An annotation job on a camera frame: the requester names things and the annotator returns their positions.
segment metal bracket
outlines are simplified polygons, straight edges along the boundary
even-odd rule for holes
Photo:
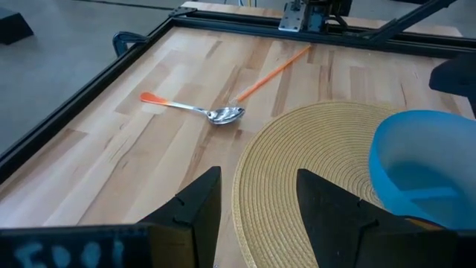
[[[172,12],[170,12],[169,17],[183,16],[196,11],[197,9],[194,7],[177,7],[176,9],[172,10]]]
[[[112,46],[118,57],[127,51],[127,44],[144,44],[149,41],[149,37],[137,33],[121,31],[112,37]]]
[[[303,1],[297,0],[286,3],[278,29],[297,33],[303,26],[305,11],[306,4]]]

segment placemat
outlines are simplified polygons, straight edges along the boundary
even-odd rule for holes
[[[323,102],[275,118],[247,145],[234,177],[233,218],[249,267],[316,267],[300,217],[296,173],[306,168],[382,207],[367,157],[377,126],[396,110]]]

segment orange handle tip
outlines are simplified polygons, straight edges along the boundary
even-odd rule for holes
[[[150,92],[143,92],[140,96],[141,101],[147,103],[155,103],[155,104],[168,104],[169,101],[161,98],[159,96],[155,96],[153,93]]]

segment spoon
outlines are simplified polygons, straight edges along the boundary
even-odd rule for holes
[[[206,115],[209,122],[211,122],[212,124],[228,124],[240,119],[245,114],[245,110],[240,107],[225,107],[216,109],[214,111],[207,111],[206,109],[190,106],[187,104],[168,101],[164,98],[160,98],[159,96],[155,96],[150,92],[142,93],[141,101],[200,112]]]

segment gray floor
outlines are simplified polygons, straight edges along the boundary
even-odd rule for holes
[[[176,7],[183,0],[110,0]],[[205,0],[223,3],[224,0]],[[257,0],[259,7],[282,10],[287,0]],[[227,0],[236,4],[237,0]],[[0,7],[22,13],[35,36],[0,45],[0,152],[71,97],[115,58],[112,35],[150,32],[168,11],[72,0],[0,0]],[[415,4],[354,0],[350,15],[389,20]],[[423,23],[455,26],[476,37],[476,1],[459,0]]]

